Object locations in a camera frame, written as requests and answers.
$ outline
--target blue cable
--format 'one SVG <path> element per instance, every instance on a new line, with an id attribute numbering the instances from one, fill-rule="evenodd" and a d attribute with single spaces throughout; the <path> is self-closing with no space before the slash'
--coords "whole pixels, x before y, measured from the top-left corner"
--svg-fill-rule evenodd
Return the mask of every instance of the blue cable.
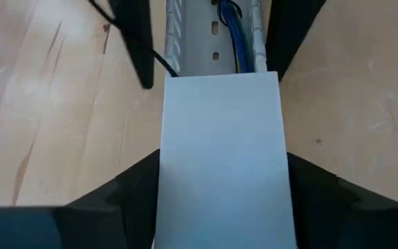
<path id="1" fill-rule="evenodd" d="M 221 1 L 220 4 L 222 15 L 224 16 L 225 21 L 227 21 L 228 29 L 230 30 L 231 36 L 233 37 L 234 43 L 236 45 L 240 71 L 241 73 L 249 73 L 249 67 L 247 64 L 247 57 L 245 54 L 245 48 L 243 46 L 243 40 L 239 33 L 238 25 L 236 23 L 237 21 L 232 16 L 233 12 L 230 9 L 232 7 L 225 0 Z"/>

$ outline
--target wooden floor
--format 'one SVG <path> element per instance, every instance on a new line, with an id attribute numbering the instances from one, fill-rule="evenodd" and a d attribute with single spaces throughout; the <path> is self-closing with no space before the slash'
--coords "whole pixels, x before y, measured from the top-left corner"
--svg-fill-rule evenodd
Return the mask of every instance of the wooden floor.
<path id="1" fill-rule="evenodd" d="M 68 203 L 157 149 L 155 78 L 85 0 L 0 0 L 0 205 Z M 290 152 L 398 200 L 398 1 L 327 0 L 281 91 Z"/>

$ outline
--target cable bundle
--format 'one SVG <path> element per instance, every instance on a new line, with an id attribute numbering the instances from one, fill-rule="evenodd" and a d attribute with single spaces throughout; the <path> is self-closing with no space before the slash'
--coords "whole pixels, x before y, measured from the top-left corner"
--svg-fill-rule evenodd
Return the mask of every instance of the cable bundle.
<path id="1" fill-rule="evenodd" d="M 228 27 L 231 34 L 236 72 L 254 72 L 247 35 L 242 26 L 242 10 L 232 0 L 220 0 L 218 4 L 218 16 L 222 24 Z"/>

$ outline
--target slotted hole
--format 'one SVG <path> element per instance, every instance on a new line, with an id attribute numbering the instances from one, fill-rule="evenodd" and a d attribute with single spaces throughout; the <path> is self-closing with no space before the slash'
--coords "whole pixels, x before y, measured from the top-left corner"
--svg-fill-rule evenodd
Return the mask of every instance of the slotted hole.
<path id="1" fill-rule="evenodd" d="M 219 34 L 219 22 L 213 21 L 211 23 L 211 34 L 218 35 Z"/>
<path id="2" fill-rule="evenodd" d="M 219 59 L 219 56 L 220 56 L 220 55 L 219 55 L 218 52 L 214 52 L 214 53 L 213 53 L 213 59 L 214 59 L 214 60 L 218 60 L 218 59 Z"/>

